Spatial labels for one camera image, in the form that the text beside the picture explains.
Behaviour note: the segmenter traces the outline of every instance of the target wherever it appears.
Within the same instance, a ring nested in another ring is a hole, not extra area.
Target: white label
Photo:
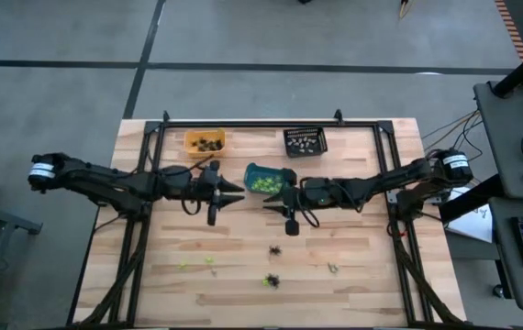
[[[465,160],[467,161],[467,157],[465,155],[457,155],[457,156],[451,156],[443,160],[443,164],[447,165],[447,163],[454,162],[457,160]]]
[[[45,171],[51,171],[53,170],[53,165],[46,164],[46,163],[35,163],[33,164],[32,170],[45,170]]]
[[[56,176],[53,172],[50,172],[48,170],[31,170],[29,175],[44,176],[46,178],[51,178],[51,179],[53,179],[53,177]]]
[[[449,164],[452,169],[455,169],[456,167],[468,167],[467,161],[454,161],[453,163]]]

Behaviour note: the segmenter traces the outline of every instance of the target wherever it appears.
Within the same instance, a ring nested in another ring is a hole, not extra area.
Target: teal container
[[[251,163],[245,170],[243,182],[245,187],[252,193],[275,195],[282,189],[284,177],[282,176],[282,170],[257,166],[255,163]]]

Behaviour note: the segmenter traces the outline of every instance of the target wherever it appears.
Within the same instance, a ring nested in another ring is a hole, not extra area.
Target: wooden tabletop
[[[416,120],[393,122],[403,165],[423,157]],[[137,166],[144,124],[144,120],[122,122],[113,167],[131,171]],[[227,151],[219,159],[220,171],[240,186],[251,162],[291,168],[299,178],[367,178],[378,173],[373,132],[368,128],[327,128],[328,152],[303,159],[285,156],[282,129],[226,131]],[[184,132],[166,130],[162,166],[195,162],[183,152]],[[206,206],[190,216],[179,202],[155,203],[136,326],[406,325],[382,195],[374,196],[361,214],[340,209],[316,212],[320,228],[312,228],[299,214],[297,237],[284,233],[280,215],[262,209],[265,196],[250,192],[245,196],[217,215],[216,226],[206,224]],[[425,211],[438,213],[430,205]],[[103,209],[97,225],[115,216],[112,209]],[[464,318],[441,223],[420,218],[415,227],[428,281],[450,309]],[[92,312],[112,285],[124,228],[125,221],[120,220],[95,234],[74,321]],[[283,250],[279,257],[268,253],[269,246],[275,245]],[[209,258],[212,265],[206,262]],[[337,264],[339,272],[331,273],[328,263]],[[280,277],[279,289],[263,285],[269,273]],[[411,284],[420,315],[416,286]],[[127,297],[125,292],[122,311],[127,310]]]

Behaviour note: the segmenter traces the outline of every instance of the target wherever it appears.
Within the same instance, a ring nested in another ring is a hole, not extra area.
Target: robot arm
[[[217,210],[242,200],[243,189],[218,175],[219,162],[211,161],[202,168],[198,178],[193,179],[191,169],[184,166],[170,166],[157,171],[136,170],[125,172],[94,165],[63,153],[35,155],[33,167],[28,176],[33,191],[64,188],[81,193],[93,203],[110,204],[120,215],[142,217],[146,202],[161,198],[182,202],[183,209],[190,215],[200,211],[201,202],[209,204],[208,223],[216,222]],[[196,202],[196,211],[190,213],[185,201]]]
[[[368,179],[303,178],[296,187],[296,173],[284,169],[283,189],[265,202],[283,202],[281,206],[264,206],[286,218],[285,230],[290,236],[298,235],[295,212],[300,211],[310,225],[319,222],[312,210],[339,207],[361,212],[363,206],[378,193],[402,188],[418,182],[409,190],[396,195],[397,217],[407,220],[417,217],[423,203],[430,196],[446,189],[462,187],[472,178],[465,155],[457,150],[434,150],[427,158],[416,159],[401,168],[390,170]],[[314,218],[311,221],[307,214]]]

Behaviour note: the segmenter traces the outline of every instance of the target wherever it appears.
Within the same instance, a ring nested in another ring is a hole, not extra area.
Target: concrete floor
[[[0,59],[138,61],[156,0],[0,1]],[[517,54],[493,0],[168,0],[151,61],[512,68]],[[107,165],[134,70],[0,68],[0,208],[44,223],[16,233],[0,275],[0,322],[63,325],[96,208],[82,196],[29,190],[34,153],[64,151]],[[499,76],[378,73],[147,71],[135,118],[416,117],[421,132],[475,109],[475,83]],[[442,145],[448,147],[456,135]],[[495,173],[484,155],[476,177]],[[434,137],[425,141],[430,143]],[[475,152],[464,147],[470,156]],[[494,299],[493,263],[454,263],[468,319],[523,325]]]

